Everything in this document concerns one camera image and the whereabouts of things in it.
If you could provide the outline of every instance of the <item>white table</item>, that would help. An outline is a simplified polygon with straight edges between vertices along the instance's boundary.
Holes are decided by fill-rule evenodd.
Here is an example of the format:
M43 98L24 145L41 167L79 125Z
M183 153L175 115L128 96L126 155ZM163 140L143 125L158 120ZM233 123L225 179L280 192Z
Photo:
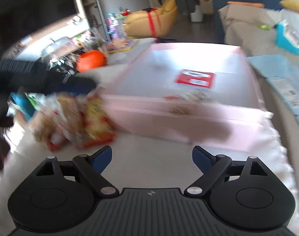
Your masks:
M92 77L102 76L102 84L106 84L126 67L126 64L114 65L87 73ZM205 148L212 154L226 154L234 160L246 160L250 155L259 157L294 195L297 208L288 227L298 233L299 202L293 170L288 164L286 149L280 145L279 135L270 120L266 119L263 125L259 137L248 153ZM116 139L110 144L113 150L112 162L102 175L119 190L124 187L179 187L183 191L201 176L192 161L192 149L195 145L199 143L188 145L118 132ZM71 160L81 153L93 154L101 147L80 151L70 144L54 155L59 160ZM9 196L47 156L52 156L52 153L36 143L31 132L27 130L16 152L9 157L0 180L0 236L8 235L15 228L7 210Z

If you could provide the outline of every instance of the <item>dark floor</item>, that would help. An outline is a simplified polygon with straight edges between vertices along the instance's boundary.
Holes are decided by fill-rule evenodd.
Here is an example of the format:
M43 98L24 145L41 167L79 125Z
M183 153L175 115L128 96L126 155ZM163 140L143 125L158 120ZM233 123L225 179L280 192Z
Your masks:
M213 15L204 15L203 22L191 23L189 16L179 15L170 33L164 38L177 42L215 43L215 23Z

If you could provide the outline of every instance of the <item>pink box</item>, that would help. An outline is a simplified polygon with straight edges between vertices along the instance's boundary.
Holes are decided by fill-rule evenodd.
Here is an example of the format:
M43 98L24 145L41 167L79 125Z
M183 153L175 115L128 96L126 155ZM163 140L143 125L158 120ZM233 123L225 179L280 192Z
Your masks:
M183 69L215 73L216 103L166 101L203 87L177 84ZM240 47L206 43L153 44L110 84L104 108L133 134L248 151L265 116L256 78ZM183 108L188 115L174 114Z

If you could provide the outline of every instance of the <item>black tv screen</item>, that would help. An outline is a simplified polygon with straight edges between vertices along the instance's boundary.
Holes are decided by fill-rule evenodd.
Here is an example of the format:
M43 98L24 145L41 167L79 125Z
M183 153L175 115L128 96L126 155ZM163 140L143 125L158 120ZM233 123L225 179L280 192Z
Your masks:
M0 53L29 34L77 12L75 0L0 0Z

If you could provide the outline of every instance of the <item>orange balloon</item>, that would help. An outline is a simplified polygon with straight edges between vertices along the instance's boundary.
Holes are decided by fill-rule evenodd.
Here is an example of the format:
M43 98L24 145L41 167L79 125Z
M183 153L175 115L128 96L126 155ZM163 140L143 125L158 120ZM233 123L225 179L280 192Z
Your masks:
M83 53L76 65L79 72L85 72L97 67L107 65L107 59L104 53L100 51L90 51Z

